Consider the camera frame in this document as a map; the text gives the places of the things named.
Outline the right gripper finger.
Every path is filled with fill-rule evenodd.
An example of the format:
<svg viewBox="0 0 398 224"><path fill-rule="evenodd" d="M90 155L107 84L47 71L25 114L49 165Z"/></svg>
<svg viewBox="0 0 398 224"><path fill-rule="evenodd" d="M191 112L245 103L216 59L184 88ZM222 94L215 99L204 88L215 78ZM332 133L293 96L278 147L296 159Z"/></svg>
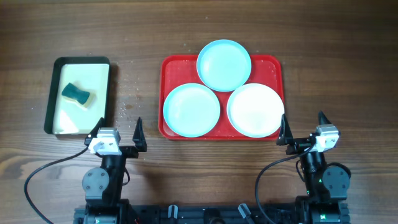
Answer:
<svg viewBox="0 0 398 224"><path fill-rule="evenodd" d="M323 111L318 112L318 123L319 125L326 125L326 124L331 124L329 119L325 116Z"/></svg>
<svg viewBox="0 0 398 224"><path fill-rule="evenodd" d="M293 144L293 135L285 114L283 114L281 117L279 135L276 144L278 146Z"/></svg>

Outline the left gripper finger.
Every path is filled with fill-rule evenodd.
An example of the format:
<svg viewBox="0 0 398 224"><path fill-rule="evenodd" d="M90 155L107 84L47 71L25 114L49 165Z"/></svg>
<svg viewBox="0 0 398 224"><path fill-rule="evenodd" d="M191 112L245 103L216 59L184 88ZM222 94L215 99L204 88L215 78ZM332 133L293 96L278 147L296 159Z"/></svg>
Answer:
<svg viewBox="0 0 398 224"><path fill-rule="evenodd" d="M97 138L97 133L102 128L104 125L104 118L100 118L99 121L97 122L96 126L89 132L89 134L86 136L84 145L90 145L91 141L94 138Z"/></svg>
<svg viewBox="0 0 398 224"><path fill-rule="evenodd" d="M138 118L136 127L134 130L134 134L132 137L132 141L135 144L135 147L139 152L146 152L147 151L147 143L146 139L144 136L144 130L143 130L143 125L142 125L142 119L141 117Z"/></svg>

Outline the white plate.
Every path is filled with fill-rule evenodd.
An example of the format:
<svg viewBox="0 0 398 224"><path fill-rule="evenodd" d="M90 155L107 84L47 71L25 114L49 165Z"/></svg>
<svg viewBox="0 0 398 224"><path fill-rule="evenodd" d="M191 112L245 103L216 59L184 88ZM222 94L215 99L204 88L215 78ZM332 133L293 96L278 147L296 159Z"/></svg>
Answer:
<svg viewBox="0 0 398 224"><path fill-rule="evenodd" d="M226 112L237 132L250 138L264 138L280 128L285 109L282 98L272 88L249 83L232 92Z"/></svg>

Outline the green yellow sponge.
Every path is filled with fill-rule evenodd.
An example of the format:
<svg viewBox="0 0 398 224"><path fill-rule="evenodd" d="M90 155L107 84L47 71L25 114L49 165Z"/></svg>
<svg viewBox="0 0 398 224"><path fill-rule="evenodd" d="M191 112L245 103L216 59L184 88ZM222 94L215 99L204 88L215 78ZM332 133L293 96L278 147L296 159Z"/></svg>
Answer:
<svg viewBox="0 0 398 224"><path fill-rule="evenodd" d="M61 95L84 109L87 109L95 98L95 94L89 91L81 90L72 83L68 83L62 90Z"/></svg>

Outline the light blue plate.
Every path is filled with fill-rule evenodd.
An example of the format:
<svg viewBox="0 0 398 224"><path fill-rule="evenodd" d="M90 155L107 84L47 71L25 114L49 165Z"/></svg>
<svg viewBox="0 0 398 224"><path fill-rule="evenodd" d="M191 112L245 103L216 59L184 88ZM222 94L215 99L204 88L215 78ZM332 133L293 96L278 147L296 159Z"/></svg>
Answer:
<svg viewBox="0 0 398 224"><path fill-rule="evenodd" d="M252 70L247 50L233 40L215 40L204 46L197 57L197 74L210 89L229 92L244 85Z"/></svg>
<svg viewBox="0 0 398 224"><path fill-rule="evenodd" d="M197 138L216 126L221 106L215 93L208 87L186 83L167 95L162 114L173 132L186 138Z"/></svg>

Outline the light blue plate top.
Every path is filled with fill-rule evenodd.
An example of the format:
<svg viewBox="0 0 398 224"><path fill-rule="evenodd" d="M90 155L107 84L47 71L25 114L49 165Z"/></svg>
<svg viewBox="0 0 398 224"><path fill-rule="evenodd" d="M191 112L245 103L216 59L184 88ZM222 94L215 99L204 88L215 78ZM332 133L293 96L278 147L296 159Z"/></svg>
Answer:
<svg viewBox="0 0 398 224"><path fill-rule="evenodd" d="M252 70L247 50L233 40L215 40L204 46L197 57L197 74L210 89L229 92L244 85Z"/></svg>

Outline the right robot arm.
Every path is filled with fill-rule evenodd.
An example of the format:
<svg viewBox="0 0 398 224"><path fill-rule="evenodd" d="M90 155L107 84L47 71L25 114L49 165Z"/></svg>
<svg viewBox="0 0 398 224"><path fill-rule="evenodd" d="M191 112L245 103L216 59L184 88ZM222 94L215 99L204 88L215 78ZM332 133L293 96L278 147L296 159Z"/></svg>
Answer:
<svg viewBox="0 0 398 224"><path fill-rule="evenodd" d="M323 112L318 126L306 138L294 138L287 118L282 115L277 145L287 146L286 154L298 156L307 195L294 203L295 223L349 223L347 191L351 171L338 162L327 163L325 152L333 149L340 131Z"/></svg>

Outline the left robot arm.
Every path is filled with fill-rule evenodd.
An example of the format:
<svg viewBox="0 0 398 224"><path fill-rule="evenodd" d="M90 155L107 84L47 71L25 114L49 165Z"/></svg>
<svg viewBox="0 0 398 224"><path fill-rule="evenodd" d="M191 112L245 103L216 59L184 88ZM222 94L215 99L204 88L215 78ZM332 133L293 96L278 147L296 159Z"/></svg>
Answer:
<svg viewBox="0 0 398 224"><path fill-rule="evenodd" d="M139 217L128 199L121 198L128 175L126 160L139 157L146 152L142 119L139 118L133 133L133 146L120 146L121 137L118 129L106 128L104 118L85 138L85 146L90 152L101 158L101 165L90 169L82 180L86 205L82 211L76 211L74 223L139 223Z"/></svg>

